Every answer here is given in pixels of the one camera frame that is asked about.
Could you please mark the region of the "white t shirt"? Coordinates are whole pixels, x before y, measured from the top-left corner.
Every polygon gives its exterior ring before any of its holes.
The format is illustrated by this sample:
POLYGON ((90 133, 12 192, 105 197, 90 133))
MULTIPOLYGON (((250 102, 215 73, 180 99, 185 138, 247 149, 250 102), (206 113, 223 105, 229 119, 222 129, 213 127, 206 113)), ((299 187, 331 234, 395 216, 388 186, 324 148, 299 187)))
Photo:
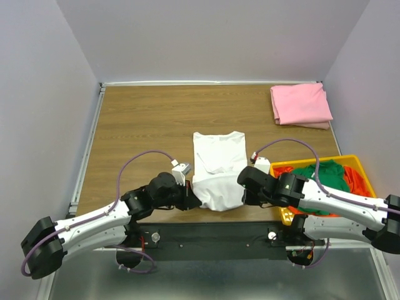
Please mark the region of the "white t shirt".
POLYGON ((243 205, 244 188, 237 183, 248 165, 243 132, 205 135, 193 133, 193 191, 201 207, 223 212, 243 205))

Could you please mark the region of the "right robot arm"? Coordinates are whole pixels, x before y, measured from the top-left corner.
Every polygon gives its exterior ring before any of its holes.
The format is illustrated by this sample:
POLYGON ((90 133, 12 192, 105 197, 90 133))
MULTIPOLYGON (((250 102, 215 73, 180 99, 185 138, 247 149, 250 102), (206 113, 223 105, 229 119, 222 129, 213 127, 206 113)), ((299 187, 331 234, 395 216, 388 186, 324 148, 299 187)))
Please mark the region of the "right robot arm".
POLYGON ((349 239, 362 241, 390 254, 399 254, 399 197, 372 198, 339 191, 319 181, 284 172, 278 178, 252 167, 237 177, 245 189, 244 203, 315 209, 334 214, 330 221, 302 215, 293 219, 288 239, 296 245, 308 239, 349 239))

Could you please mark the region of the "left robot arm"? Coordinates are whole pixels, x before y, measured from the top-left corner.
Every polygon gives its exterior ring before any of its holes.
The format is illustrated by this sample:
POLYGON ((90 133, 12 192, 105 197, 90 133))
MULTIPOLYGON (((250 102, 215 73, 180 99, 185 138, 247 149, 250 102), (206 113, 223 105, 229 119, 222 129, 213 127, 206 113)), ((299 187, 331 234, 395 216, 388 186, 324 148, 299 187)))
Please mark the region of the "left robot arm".
POLYGON ((194 195, 190 181, 178 183, 162 172, 149 184, 124 193, 116 201, 95 211, 70 219, 38 220, 21 242, 23 276, 33 280, 57 271, 63 261, 82 251, 101 247, 131 247, 138 241, 137 221, 154 210, 175 208, 188 211, 201 201, 194 195))

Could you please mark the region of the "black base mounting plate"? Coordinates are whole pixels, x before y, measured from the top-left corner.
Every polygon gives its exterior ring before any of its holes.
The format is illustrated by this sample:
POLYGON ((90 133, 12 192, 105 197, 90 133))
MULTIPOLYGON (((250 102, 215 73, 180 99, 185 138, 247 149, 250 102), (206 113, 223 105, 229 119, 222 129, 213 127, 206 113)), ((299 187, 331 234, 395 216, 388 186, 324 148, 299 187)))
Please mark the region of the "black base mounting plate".
POLYGON ((237 259, 285 260, 289 249, 322 246, 279 221, 251 222, 142 222, 127 228, 122 245, 144 250, 161 261, 217 261, 237 259))

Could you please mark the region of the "green t shirt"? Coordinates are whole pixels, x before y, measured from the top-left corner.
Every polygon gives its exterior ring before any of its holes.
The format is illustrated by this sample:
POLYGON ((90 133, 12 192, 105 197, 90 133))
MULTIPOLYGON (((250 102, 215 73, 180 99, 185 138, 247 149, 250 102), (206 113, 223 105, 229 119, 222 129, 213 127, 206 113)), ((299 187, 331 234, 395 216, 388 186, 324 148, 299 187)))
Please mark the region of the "green t shirt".
MULTIPOLYGON (((293 174, 314 179, 316 164, 299 167, 292 170, 293 174)), ((344 192, 350 192, 349 184, 344 179, 344 167, 333 160, 319 163, 318 177, 322 185, 344 192)))

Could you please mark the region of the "folded pink t shirt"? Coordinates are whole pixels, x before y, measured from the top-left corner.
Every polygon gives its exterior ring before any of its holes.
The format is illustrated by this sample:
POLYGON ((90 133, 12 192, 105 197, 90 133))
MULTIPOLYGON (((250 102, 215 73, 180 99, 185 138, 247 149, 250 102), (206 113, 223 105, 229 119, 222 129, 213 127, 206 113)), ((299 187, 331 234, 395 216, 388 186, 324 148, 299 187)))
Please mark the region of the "folded pink t shirt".
POLYGON ((270 94, 277 125, 330 128, 333 117, 322 83, 273 86, 270 94))

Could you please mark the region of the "orange t shirt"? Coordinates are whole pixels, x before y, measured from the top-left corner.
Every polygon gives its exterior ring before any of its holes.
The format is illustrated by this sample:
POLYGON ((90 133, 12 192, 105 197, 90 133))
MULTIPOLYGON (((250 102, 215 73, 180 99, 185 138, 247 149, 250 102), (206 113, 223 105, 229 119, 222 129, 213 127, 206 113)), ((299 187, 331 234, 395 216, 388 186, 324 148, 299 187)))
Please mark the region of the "orange t shirt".
MULTIPOLYGON (((359 196, 371 197, 372 194, 368 189, 364 178, 354 169, 349 166, 343 166, 345 170, 344 179, 349 184, 350 193, 357 194, 359 196)), ((291 173, 295 169, 292 166, 274 167, 274 174, 276 177, 282 173, 291 173)))

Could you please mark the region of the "yellow plastic basket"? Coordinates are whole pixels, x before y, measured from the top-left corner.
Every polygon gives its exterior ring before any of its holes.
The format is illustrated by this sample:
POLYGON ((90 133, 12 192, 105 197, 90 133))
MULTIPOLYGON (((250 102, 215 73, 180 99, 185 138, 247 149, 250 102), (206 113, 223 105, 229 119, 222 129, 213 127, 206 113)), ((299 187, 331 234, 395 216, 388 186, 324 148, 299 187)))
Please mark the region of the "yellow plastic basket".
MULTIPOLYGON (((329 160, 333 160, 342 166, 349 166, 351 168, 354 168, 366 181, 367 187, 372 194, 372 196, 370 198, 374 198, 376 196, 376 194, 373 190, 373 187, 371 186, 371 183, 369 182, 369 179, 364 171, 364 168, 357 156, 350 154, 350 155, 344 155, 344 156, 322 157, 319 160, 319 162, 324 162, 324 161, 329 161, 329 160)), ((310 164, 315 164, 315 163, 316 163, 315 159, 274 162, 271 164, 270 174, 272 174, 276 178, 276 176, 274 174, 274 170, 273 170, 274 167, 292 166, 294 168, 303 168, 310 164)), ((303 208, 298 209, 298 208, 293 208, 293 207, 282 207, 279 209, 279 215, 281 217, 281 221, 283 224, 285 224, 287 226, 292 223, 292 220, 296 214, 312 214, 315 216, 321 216, 321 217, 327 217, 327 218, 336 218, 337 217, 336 214, 329 214, 326 211, 322 211, 322 210, 318 210, 318 209, 303 209, 303 208)))

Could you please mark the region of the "aluminium frame rail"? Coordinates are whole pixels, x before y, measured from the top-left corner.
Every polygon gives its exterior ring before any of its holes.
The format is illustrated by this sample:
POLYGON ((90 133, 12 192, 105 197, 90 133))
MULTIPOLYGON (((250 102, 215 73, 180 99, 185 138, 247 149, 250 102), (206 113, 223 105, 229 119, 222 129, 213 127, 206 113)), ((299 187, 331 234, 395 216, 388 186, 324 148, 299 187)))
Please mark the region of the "aluminium frame rail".
MULTIPOLYGON (((128 246, 128 230, 124 226, 109 226, 94 224, 93 222, 77 227, 65 225, 57 226, 60 232, 57 234, 63 250, 70 256, 82 251, 92 251, 99 248, 113 247, 115 245, 128 246)), ((306 219, 304 235, 313 240, 325 240, 329 244, 350 245, 364 243, 371 247, 371 241, 362 231, 364 226, 348 219, 333 218, 306 219)))

